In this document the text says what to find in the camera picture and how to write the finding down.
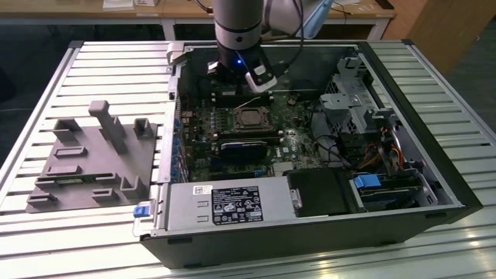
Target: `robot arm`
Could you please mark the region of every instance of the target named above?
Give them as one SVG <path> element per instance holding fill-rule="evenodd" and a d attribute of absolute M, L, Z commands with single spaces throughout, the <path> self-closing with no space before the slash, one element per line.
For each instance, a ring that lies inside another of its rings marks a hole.
<path fill-rule="evenodd" d="M 332 0 L 213 0 L 219 61 L 209 65 L 209 73 L 224 83 L 245 80 L 253 92 L 268 90 L 291 63 L 269 64 L 260 46 L 261 29 L 313 38 L 331 3 Z"/>

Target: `metal bracket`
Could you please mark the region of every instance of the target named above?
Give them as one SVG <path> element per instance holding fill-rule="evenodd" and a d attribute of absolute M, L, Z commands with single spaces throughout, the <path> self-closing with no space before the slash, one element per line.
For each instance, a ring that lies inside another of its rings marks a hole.
<path fill-rule="evenodd" d="M 169 65 L 177 65 L 184 60 L 184 54 L 188 50 L 184 49 L 184 42 L 171 42 L 165 55 L 168 58 Z"/>

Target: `blue latch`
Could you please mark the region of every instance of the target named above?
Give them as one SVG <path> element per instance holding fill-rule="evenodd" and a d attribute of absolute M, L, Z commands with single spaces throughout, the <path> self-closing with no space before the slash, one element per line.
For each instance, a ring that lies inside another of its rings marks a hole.
<path fill-rule="evenodd" d="M 135 218 L 148 217 L 149 216 L 149 205 L 135 207 L 135 211 L 132 212 L 132 215 Z"/>
<path fill-rule="evenodd" d="M 380 187 L 380 180 L 376 174 L 361 174 L 353 178 L 353 182 L 357 188 Z"/>

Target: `warning label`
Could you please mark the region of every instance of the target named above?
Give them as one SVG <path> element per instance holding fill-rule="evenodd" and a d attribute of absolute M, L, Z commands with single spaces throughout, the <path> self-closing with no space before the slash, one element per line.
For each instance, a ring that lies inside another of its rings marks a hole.
<path fill-rule="evenodd" d="M 259 186 L 212 189 L 212 216 L 215 225 L 264 221 Z"/>

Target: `sticker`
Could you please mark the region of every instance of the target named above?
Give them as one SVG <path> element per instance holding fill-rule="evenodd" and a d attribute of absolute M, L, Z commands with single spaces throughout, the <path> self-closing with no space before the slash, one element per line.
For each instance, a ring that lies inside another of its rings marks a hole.
<path fill-rule="evenodd" d="M 215 225 L 264 221 L 259 186 L 212 189 Z"/>
<path fill-rule="evenodd" d="M 157 13 L 137 13 L 136 16 L 159 16 Z"/>
<path fill-rule="evenodd" d="M 193 195 L 203 195 L 212 193 L 212 185 L 199 185 L 193 187 Z"/>

